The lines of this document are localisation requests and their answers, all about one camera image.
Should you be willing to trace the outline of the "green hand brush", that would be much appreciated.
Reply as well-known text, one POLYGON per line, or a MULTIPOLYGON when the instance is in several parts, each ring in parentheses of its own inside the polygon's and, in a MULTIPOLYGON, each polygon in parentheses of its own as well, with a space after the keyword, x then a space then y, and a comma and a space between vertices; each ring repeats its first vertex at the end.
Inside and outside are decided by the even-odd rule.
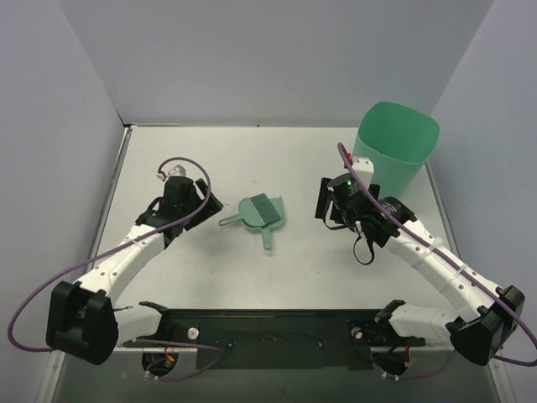
POLYGON ((276 209, 265 193, 243 198, 237 208, 237 214, 223 218, 219 221, 220 226, 227 226, 236 222, 243 222, 253 228, 261 228, 275 223, 282 218, 282 214, 276 209))

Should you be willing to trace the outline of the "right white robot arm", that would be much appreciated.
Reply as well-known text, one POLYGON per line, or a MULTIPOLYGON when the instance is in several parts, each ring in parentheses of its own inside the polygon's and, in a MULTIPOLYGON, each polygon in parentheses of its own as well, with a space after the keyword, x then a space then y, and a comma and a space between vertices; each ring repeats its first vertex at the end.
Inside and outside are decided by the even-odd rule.
POLYGON ((399 257, 449 301, 446 309, 391 301, 375 316, 380 341, 419 338, 450 343, 466 360, 484 366, 516 330, 508 311, 522 311, 524 294, 470 269, 400 200, 388 196, 372 203, 350 174, 323 178, 315 218, 332 220, 335 230, 348 229, 369 248, 379 246, 399 257))

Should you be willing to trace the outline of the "green dustpan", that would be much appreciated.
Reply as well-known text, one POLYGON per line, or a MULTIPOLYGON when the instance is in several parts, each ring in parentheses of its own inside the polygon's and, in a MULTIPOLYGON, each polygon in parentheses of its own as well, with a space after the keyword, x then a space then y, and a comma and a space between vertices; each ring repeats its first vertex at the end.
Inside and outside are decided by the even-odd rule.
POLYGON ((274 247, 273 231, 285 223, 284 199, 265 193, 243 198, 237 208, 240 223, 250 232, 259 233, 265 250, 274 247))

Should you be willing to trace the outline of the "black mounting base plate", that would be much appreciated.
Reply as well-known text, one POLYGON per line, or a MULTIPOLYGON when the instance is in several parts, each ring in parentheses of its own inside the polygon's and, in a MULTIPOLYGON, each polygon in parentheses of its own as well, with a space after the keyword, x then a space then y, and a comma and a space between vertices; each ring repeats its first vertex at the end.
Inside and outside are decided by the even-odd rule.
POLYGON ((217 369, 370 369, 373 348, 423 347, 400 337, 365 310, 181 310, 164 311, 153 340, 188 342, 223 350, 217 369))

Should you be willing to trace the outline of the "green plastic waste bin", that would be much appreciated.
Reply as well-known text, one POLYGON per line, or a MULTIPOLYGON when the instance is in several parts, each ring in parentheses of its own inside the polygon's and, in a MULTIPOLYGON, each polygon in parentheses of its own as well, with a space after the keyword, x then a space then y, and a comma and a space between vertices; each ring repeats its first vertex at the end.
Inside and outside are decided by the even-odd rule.
POLYGON ((380 196, 399 198, 429 159, 440 137, 432 117, 395 102, 379 102, 362 118, 352 155, 373 162, 380 196))

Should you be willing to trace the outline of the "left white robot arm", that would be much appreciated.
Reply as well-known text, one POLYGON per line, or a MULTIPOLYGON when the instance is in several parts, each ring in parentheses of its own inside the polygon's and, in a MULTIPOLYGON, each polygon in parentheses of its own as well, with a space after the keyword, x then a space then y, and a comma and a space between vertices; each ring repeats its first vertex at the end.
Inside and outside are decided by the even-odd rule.
POLYGON ((156 346, 166 344, 173 326, 163 319, 165 308, 147 301, 118 306, 117 300, 153 258, 222 208, 206 181, 171 176, 162 196, 138 216, 109 256, 74 282, 61 281, 54 287, 47 345, 90 364, 102 364, 114 348, 138 338, 156 346))

